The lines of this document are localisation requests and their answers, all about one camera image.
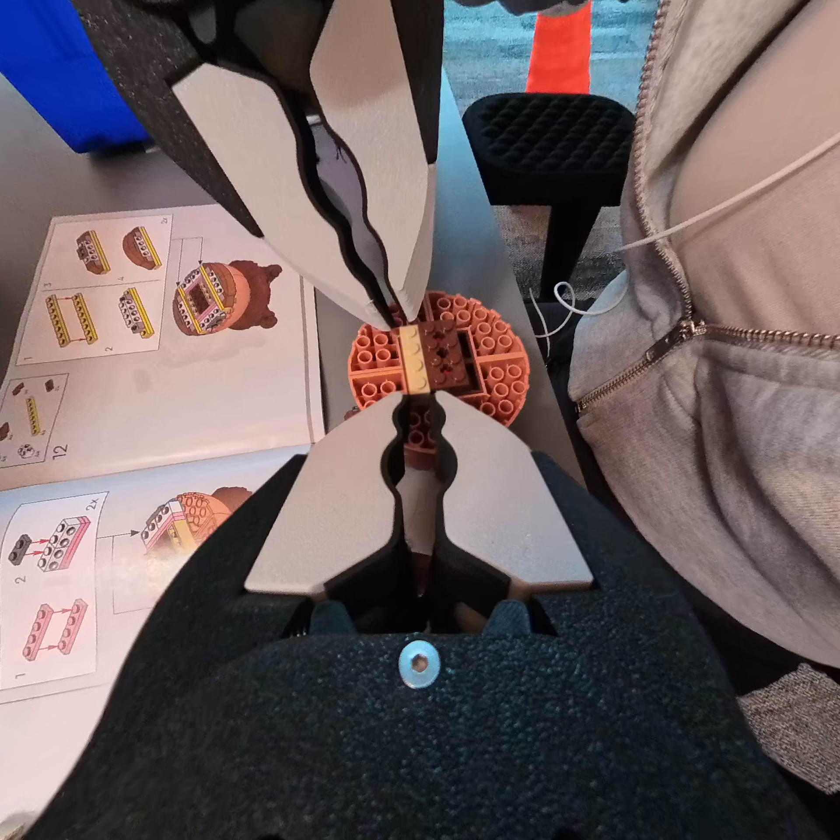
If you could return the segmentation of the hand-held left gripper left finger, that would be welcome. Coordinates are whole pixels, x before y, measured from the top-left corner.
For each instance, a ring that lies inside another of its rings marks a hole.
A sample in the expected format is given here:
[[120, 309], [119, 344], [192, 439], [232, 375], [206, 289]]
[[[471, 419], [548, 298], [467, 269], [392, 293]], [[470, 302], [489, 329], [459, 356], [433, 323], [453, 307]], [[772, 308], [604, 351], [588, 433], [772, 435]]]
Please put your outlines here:
[[379, 401], [334, 428], [305, 459], [246, 579], [246, 590], [326, 595], [402, 525], [389, 457], [403, 402]]

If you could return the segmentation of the open building instruction booklet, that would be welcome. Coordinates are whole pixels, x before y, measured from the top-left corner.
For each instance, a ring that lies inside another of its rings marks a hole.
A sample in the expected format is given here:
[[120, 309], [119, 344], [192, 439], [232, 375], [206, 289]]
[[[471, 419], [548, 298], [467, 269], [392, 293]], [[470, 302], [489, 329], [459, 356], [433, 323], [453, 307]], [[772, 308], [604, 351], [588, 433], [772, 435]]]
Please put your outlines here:
[[184, 562], [323, 434], [314, 289], [225, 210], [53, 219], [2, 384], [2, 838]]

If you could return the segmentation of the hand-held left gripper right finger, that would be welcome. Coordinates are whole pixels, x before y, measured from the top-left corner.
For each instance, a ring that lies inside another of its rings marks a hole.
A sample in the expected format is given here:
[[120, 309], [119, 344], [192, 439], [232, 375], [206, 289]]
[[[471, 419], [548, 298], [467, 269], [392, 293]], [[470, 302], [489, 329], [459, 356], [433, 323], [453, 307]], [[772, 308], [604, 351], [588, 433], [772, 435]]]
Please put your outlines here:
[[453, 595], [588, 589], [593, 575], [529, 446], [438, 392], [436, 558]]

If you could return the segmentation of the round orange lego pot build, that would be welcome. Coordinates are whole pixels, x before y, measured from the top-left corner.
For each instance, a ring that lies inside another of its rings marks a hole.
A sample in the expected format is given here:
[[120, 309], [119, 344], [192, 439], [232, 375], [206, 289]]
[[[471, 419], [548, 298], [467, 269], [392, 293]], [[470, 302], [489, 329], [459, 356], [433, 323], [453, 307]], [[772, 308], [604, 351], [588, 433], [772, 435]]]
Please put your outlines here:
[[[505, 427], [519, 415], [529, 391], [530, 362], [519, 337], [494, 309], [474, 298], [429, 291], [415, 320], [391, 305], [394, 329], [364, 324], [353, 340], [348, 375], [359, 410], [395, 393], [407, 396], [408, 420], [403, 434], [406, 463], [432, 469], [436, 445], [432, 432], [431, 396], [447, 392]], [[398, 329], [418, 326], [430, 393], [405, 392]]]

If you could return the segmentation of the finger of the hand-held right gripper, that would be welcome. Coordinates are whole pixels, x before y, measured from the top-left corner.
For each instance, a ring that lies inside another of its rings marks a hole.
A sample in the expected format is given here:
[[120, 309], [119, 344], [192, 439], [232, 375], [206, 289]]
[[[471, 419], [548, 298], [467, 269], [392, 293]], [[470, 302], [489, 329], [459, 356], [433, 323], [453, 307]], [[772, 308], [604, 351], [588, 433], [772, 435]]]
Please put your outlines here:
[[298, 139], [275, 89], [204, 63], [176, 82], [175, 97], [285, 263], [363, 322], [390, 322], [342, 254], [339, 224], [307, 192]]
[[355, 244], [408, 321], [433, 254], [443, 30], [442, 2], [332, 2], [310, 63], [359, 177], [347, 199]]

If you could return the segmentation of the blue plastic bin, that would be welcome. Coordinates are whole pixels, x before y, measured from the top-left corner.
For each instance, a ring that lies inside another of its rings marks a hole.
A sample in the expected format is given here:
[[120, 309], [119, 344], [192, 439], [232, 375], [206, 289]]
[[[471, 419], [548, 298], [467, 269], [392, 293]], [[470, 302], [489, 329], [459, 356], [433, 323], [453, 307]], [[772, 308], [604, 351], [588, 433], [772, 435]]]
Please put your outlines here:
[[1, 2], [1, 71], [75, 152], [151, 141], [69, 1]]

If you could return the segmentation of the grey desk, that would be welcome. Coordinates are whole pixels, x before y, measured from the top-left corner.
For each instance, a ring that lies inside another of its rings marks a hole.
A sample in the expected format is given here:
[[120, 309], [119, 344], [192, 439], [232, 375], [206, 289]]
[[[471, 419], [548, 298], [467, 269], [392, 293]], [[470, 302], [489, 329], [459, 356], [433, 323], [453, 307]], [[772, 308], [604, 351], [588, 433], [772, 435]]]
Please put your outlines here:
[[[212, 199], [159, 150], [105, 156], [71, 151], [5, 79], [1, 153], [1, 359], [5, 374], [53, 217], [194, 206]], [[479, 299], [511, 325], [523, 341], [531, 367], [527, 400], [512, 431], [584, 486], [446, 75], [440, 93], [429, 285]]]

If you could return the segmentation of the tan brick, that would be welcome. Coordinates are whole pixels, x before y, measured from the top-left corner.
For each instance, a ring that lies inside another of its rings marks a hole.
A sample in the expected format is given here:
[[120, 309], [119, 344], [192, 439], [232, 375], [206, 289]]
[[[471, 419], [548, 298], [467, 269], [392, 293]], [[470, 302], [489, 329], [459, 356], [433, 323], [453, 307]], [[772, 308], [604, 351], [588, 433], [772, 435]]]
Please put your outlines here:
[[405, 392], [409, 395], [425, 395], [431, 392], [424, 357], [424, 347], [417, 325], [406, 325], [398, 329], [404, 370]]

